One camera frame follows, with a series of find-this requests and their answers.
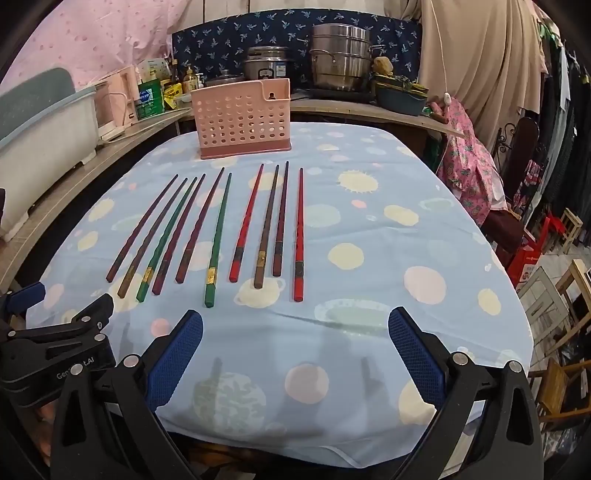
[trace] wire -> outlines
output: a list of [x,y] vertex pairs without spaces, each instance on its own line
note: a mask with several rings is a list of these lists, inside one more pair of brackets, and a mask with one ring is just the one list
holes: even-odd
[[433,17],[435,18],[435,26],[437,27],[437,35],[439,36],[439,46],[441,47],[441,65],[443,66],[443,83],[445,84],[445,96],[444,100],[446,101],[446,105],[449,105],[447,102],[447,98],[450,97],[447,91],[447,72],[445,69],[445,59],[443,58],[443,40],[441,39],[441,30],[439,30],[439,20],[437,20],[437,14],[435,13],[435,5],[433,5],[433,0],[429,0],[431,3],[431,10],[433,10]]

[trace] pot handle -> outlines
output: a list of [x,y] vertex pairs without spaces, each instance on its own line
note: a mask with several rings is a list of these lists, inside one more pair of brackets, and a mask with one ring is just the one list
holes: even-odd
[[310,50],[310,53],[326,53],[327,55],[330,55],[332,57],[333,63],[336,63],[335,56],[331,52],[329,52],[327,50],[321,50],[319,48],[313,48],[313,49]]

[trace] pink floral cloth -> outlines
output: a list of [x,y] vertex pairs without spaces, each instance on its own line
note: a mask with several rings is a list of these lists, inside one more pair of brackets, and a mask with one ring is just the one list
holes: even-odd
[[443,112],[436,103],[435,113],[449,118],[450,125],[464,137],[449,136],[437,176],[445,183],[478,226],[482,226],[495,202],[493,174],[495,163],[486,147],[474,134],[472,122],[462,104],[452,98]]
[[141,60],[162,57],[189,0],[63,0],[27,40],[0,93],[54,67],[76,89]]

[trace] pink curtain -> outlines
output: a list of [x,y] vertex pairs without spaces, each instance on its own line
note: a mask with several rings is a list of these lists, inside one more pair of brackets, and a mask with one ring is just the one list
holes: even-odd
[[76,89],[168,50],[168,33],[189,0],[64,0],[35,30],[0,93],[53,67],[70,72]]

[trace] brown chopstick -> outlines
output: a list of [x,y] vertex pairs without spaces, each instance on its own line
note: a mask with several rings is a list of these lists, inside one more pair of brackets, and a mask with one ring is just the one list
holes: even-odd
[[148,210],[146,211],[144,216],[139,220],[138,224],[134,228],[134,231],[131,232],[131,235],[129,236],[129,238],[125,242],[125,245],[123,246],[123,248],[119,252],[119,255],[117,255],[117,258],[115,258],[113,265],[111,265],[111,268],[110,268],[109,272],[107,273],[107,282],[111,283],[115,279],[115,276],[117,275],[117,271],[119,270],[119,267],[123,263],[123,260],[125,259],[125,256],[127,255],[127,252],[129,252],[131,245],[134,244],[135,239],[139,235],[139,231],[142,229],[142,227],[148,221],[149,216],[152,215],[152,212],[156,208],[156,205],[158,205],[158,202],[160,202],[160,200],[162,200],[162,198],[164,197],[164,195],[166,194],[168,189],[171,187],[171,185],[174,183],[174,181],[177,178],[178,178],[178,175],[175,175],[173,177],[173,179],[168,182],[168,185],[166,185],[164,187],[164,190],[160,192],[160,195],[158,195],[156,197],[156,199],[152,202],[152,205],[150,205],[150,208],[148,208]]
[[269,246],[269,231],[271,230],[271,217],[273,215],[273,201],[275,199],[275,189],[277,188],[277,177],[279,175],[279,165],[275,167],[275,176],[273,177],[273,185],[271,186],[271,193],[269,194],[269,203],[267,204],[267,213],[265,214],[265,223],[262,226],[261,244],[259,246],[259,253],[256,259],[256,270],[254,287],[262,288],[265,280],[265,264],[267,263],[267,248]]
[[180,191],[183,188],[183,186],[185,185],[185,183],[187,183],[187,178],[185,178],[182,181],[181,185],[178,186],[176,192],[174,192],[173,196],[170,197],[170,200],[164,206],[164,208],[160,212],[160,215],[158,215],[158,218],[156,218],[154,224],[152,225],[152,228],[150,228],[150,231],[148,232],[148,235],[146,235],[146,238],[144,238],[144,242],[142,243],[141,247],[138,249],[138,252],[135,254],[134,259],[131,261],[129,268],[127,269],[127,273],[125,274],[125,277],[123,279],[123,282],[121,282],[121,286],[119,287],[119,290],[117,291],[117,295],[119,296],[120,299],[125,298],[127,290],[129,289],[129,286],[131,285],[131,281],[134,279],[134,274],[139,267],[139,263],[142,261],[142,257],[144,256],[144,253],[146,253],[146,250],[148,249],[150,242],[152,241],[154,235],[156,234],[156,230],[158,230],[158,227],[162,223],[162,220],[164,220],[164,217],[166,216],[166,213],[168,212],[170,206],[173,204],[174,200],[176,199],[176,197],[180,193]]
[[281,276],[281,264],[283,262],[283,232],[285,229],[285,201],[287,199],[287,174],[290,163],[285,162],[285,173],[283,175],[283,190],[281,191],[281,203],[279,206],[279,218],[277,219],[277,234],[275,236],[275,254],[273,256],[273,276]]
[[216,177],[216,181],[213,182],[212,189],[209,190],[209,194],[207,194],[207,198],[205,199],[203,207],[201,207],[201,212],[199,212],[199,217],[197,218],[197,222],[195,222],[195,227],[191,232],[189,243],[187,243],[187,246],[185,247],[185,250],[183,252],[183,257],[181,258],[181,263],[178,265],[177,275],[175,278],[177,283],[183,283],[185,277],[187,276],[187,270],[189,270],[189,264],[191,263],[191,257],[193,256],[193,250],[195,249],[195,244],[197,243],[199,232],[201,231],[203,221],[205,220],[205,216],[207,215],[207,210],[212,202],[213,195],[216,193],[217,185],[220,183],[220,179],[222,178],[224,170],[225,168],[222,168],[220,170],[220,173]]

